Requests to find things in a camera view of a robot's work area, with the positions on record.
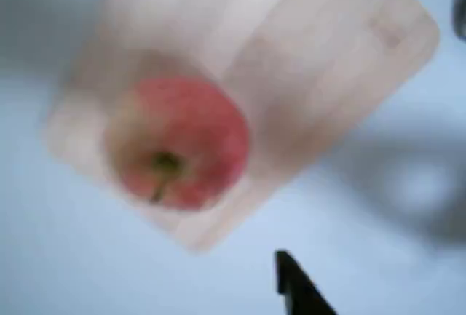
apple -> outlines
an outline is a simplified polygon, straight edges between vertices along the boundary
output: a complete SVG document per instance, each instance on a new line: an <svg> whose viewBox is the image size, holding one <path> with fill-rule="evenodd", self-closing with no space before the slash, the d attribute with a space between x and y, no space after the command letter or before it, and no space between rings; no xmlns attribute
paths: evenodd
<svg viewBox="0 0 466 315"><path fill-rule="evenodd" d="M148 203L210 207L245 169L245 118L209 81L145 79L125 96L119 115L104 134L111 164L122 186Z"/></svg>

apple stem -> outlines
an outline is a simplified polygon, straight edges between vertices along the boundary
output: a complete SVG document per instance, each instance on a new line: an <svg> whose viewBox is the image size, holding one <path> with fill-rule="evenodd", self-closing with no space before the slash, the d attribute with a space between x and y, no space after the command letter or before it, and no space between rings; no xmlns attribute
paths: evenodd
<svg viewBox="0 0 466 315"><path fill-rule="evenodd" d="M153 203L159 203L162 201L163 194L165 192L165 188L167 188L169 180L163 180L159 186L155 188L154 195L151 197L151 201Z"/></svg>
<svg viewBox="0 0 466 315"><path fill-rule="evenodd" d="M163 199L167 185L171 180L176 180L183 172L183 160L174 153L160 151L151 159L151 166L161 180L154 190L151 202L160 203Z"/></svg>

light blue surface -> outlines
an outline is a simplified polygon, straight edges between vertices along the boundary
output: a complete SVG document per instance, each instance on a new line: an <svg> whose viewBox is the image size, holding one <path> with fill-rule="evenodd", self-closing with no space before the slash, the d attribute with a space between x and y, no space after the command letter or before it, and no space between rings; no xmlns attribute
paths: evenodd
<svg viewBox="0 0 466 315"><path fill-rule="evenodd" d="M193 255L41 142L95 0L0 0L0 314L284 314L277 248L341 314L465 314L466 227L444 218L466 219L466 44L452 0L421 2L441 29L432 62Z"/></svg>

wooden cutting board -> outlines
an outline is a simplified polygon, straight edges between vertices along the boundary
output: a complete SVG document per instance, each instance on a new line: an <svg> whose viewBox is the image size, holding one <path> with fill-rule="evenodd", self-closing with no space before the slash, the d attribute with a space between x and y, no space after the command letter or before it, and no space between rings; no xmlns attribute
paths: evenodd
<svg viewBox="0 0 466 315"><path fill-rule="evenodd" d="M416 73L438 40L417 0L106 0L47 142L182 244L203 249ZM103 155L102 131L121 93L141 77L177 73L218 83L252 133L242 180L201 213L137 203Z"/></svg>

white table surface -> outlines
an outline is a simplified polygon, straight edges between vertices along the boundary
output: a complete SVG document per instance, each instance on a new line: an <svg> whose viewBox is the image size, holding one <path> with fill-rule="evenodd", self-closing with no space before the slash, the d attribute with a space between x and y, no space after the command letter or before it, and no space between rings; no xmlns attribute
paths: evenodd
<svg viewBox="0 0 466 315"><path fill-rule="evenodd" d="M40 138L98 1L0 0L0 314L284 314L278 248L340 314L464 314L466 43L452 0L420 1L441 29L431 63L193 255Z"/></svg>

